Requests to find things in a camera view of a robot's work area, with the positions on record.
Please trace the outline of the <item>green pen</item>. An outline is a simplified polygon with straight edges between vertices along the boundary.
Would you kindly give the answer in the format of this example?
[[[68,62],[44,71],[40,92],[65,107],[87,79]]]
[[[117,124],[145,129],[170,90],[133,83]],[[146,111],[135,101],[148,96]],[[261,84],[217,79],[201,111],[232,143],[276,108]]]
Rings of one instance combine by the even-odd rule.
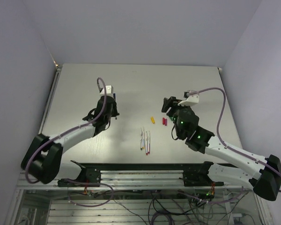
[[[143,150],[144,146],[143,146],[143,129],[140,128],[140,150]]]

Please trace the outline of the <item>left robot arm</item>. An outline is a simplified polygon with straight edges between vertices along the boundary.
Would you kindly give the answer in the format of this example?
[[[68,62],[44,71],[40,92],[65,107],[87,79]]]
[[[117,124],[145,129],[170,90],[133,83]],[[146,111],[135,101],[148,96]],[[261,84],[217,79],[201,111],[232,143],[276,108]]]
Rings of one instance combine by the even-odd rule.
[[[109,128],[111,118],[119,116],[114,97],[102,96],[96,108],[92,109],[82,122],[59,135],[36,135],[21,162],[25,179],[30,184],[48,184],[59,178],[62,185],[73,183],[81,186],[91,180],[82,164],[72,161],[70,165],[61,162],[62,155],[80,142],[93,138]]]

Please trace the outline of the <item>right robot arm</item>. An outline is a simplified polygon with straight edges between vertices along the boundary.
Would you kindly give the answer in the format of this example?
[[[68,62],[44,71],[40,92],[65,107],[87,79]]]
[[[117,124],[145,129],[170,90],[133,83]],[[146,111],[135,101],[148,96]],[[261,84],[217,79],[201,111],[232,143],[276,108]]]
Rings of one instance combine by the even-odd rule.
[[[220,158],[232,167],[205,162],[197,180],[201,185],[210,182],[237,184],[252,190],[259,197],[275,201],[281,187],[281,161],[228,146],[219,136],[199,126],[199,117],[188,103],[176,97],[164,98],[162,112],[172,119],[178,140],[193,151]]]

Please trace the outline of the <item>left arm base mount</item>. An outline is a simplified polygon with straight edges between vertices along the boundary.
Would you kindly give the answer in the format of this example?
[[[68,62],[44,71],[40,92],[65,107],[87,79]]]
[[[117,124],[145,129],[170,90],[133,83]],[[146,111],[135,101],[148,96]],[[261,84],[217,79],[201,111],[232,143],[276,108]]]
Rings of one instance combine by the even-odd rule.
[[[85,167],[84,165],[71,160],[68,163],[62,163],[59,173],[58,187],[99,187],[101,175],[94,167]]]

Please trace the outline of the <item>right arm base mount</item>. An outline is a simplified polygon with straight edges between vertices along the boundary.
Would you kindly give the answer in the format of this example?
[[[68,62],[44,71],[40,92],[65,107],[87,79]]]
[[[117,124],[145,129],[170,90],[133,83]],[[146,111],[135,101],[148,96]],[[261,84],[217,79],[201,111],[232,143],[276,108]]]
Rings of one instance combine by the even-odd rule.
[[[207,187],[212,186],[213,180],[209,177],[210,167],[213,162],[206,161],[202,164],[182,164],[182,178],[185,187]]]

